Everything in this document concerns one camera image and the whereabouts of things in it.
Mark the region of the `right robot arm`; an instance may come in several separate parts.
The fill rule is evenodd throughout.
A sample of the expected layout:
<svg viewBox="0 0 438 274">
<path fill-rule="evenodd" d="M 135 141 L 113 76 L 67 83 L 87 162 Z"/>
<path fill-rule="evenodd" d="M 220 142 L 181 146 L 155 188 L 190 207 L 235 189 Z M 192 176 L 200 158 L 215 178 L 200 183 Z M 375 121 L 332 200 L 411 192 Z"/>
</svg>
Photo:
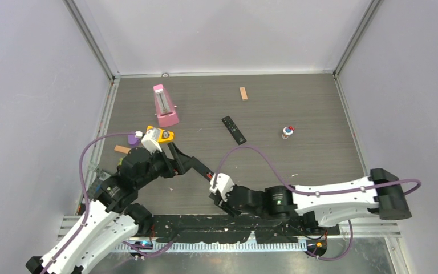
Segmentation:
<svg viewBox="0 0 438 274">
<path fill-rule="evenodd" d="M 263 191 L 235 184 L 226 174 L 208 175 L 210 197 L 228 215 L 242 213 L 262 219 L 301 217 L 303 228 L 318 234 L 324 228 L 346 220 L 376 215 L 397 221 L 412 217 L 404 183 L 383 168 L 371 169 L 368 176 L 344 183 L 322 186 L 274 186 Z"/>
</svg>

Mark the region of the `black remote control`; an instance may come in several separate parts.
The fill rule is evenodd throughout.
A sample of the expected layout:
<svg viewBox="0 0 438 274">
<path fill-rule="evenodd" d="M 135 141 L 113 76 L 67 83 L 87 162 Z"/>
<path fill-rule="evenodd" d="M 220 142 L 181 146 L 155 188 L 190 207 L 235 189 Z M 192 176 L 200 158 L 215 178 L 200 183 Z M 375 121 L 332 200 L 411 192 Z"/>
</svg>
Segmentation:
<svg viewBox="0 0 438 274">
<path fill-rule="evenodd" d="M 197 173 L 199 173 L 202 177 L 204 177 L 207 181 L 211 181 L 211 179 L 209 180 L 209 179 L 206 177 L 206 174 L 207 174 L 208 172 L 211 172 L 211 173 L 214 175 L 214 172 L 213 172 L 209 167 L 207 167 L 203 162 L 201 162 L 200 160 L 198 160 L 198 159 L 195 158 L 195 157 L 191 157 L 191 158 L 188 160 L 188 165 L 189 165 L 192 169 L 194 169 Z"/>
</svg>

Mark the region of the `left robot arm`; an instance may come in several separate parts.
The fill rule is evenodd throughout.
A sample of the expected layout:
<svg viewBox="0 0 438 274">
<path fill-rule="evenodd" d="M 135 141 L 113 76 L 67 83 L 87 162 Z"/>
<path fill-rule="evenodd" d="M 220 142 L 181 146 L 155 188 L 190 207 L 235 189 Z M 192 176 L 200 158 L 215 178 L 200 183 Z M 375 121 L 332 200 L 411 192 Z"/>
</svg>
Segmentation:
<svg viewBox="0 0 438 274">
<path fill-rule="evenodd" d="M 85 212 L 65 237 L 49 252 L 31 257 L 30 273 L 90 273 L 100 260 L 124 240 L 146 236 L 153 225 L 152 214 L 135 203 L 138 191 L 158 178 L 183 175 L 194 157 L 168 143 L 172 157 L 159 144 L 135 147 L 118 165 L 115 174 L 85 195 Z"/>
</svg>

